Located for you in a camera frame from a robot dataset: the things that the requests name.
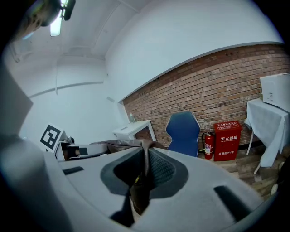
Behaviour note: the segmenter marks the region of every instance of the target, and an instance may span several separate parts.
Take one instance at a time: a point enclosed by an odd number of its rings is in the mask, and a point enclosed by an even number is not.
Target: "black mesh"
[[[153,188],[156,188],[161,184],[169,181],[175,173],[175,168],[170,162],[166,161],[158,155],[152,154],[151,152],[150,167]]]

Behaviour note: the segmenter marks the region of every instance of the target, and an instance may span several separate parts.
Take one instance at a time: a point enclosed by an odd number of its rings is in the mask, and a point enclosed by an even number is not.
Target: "white ceiling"
[[[19,62],[60,55],[105,59],[115,37],[151,0],[77,0],[72,17],[62,21],[60,36],[41,27],[26,40],[11,44]]]

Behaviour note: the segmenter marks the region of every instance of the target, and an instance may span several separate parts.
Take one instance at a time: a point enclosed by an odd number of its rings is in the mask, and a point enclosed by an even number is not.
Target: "red brick wall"
[[[135,134],[135,138],[138,139],[138,140],[143,140],[143,139],[152,140],[149,128],[145,127],[144,129],[142,129],[139,132],[137,132]]]
[[[290,59],[282,46],[227,49],[164,74],[124,99],[124,105],[137,121],[151,119],[157,141],[168,146],[171,138],[165,127],[172,114],[192,112],[200,124],[200,136],[213,131],[217,122],[238,120],[243,125],[247,101],[261,92],[260,77],[287,72]],[[250,136],[243,125],[240,144],[248,143]]]

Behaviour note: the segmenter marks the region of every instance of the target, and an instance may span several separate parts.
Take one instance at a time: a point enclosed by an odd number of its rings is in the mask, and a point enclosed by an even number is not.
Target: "white box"
[[[260,78],[263,102],[290,112],[290,73]]]

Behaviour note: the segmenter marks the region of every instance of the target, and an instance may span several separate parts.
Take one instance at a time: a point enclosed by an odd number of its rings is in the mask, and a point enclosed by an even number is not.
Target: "cloth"
[[[254,134],[266,146],[261,157],[262,167],[271,167],[278,151],[290,142],[289,113],[260,98],[248,101],[245,124],[253,129]]]

